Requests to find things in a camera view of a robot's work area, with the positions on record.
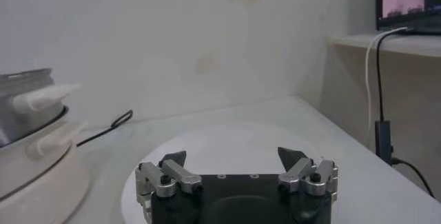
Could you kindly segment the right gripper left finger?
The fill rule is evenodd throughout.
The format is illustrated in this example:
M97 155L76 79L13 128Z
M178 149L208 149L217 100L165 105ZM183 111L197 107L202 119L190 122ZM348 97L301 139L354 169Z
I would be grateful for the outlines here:
M184 168L186 151L166 154L157 165L139 163L135 169L136 200L143 208L150 208L153 194L172 198L176 192L200 194L203 191L201 175Z

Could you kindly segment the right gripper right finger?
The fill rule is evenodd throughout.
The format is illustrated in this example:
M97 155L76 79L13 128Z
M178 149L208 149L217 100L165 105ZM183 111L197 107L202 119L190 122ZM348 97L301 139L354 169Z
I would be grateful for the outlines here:
M329 194L332 201L337 201L338 167L333 161L316 164L303 152L285 147L278 147L278 156L285 169L278 175L278 184L289 194L304 192L314 197Z

